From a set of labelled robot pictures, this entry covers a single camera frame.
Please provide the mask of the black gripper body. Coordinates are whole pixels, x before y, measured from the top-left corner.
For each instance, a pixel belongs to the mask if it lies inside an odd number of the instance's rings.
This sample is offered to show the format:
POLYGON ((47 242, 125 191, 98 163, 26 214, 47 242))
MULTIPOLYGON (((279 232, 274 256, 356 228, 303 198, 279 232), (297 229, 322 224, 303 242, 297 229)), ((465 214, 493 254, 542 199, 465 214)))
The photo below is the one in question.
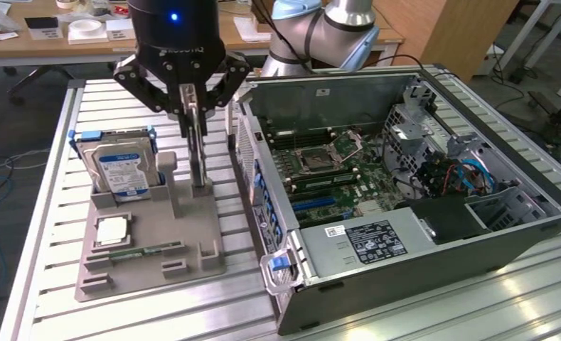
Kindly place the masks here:
POLYGON ((217 1, 129 1, 137 52, 127 72, 150 71, 165 83, 205 87, 226 52, 217 1))

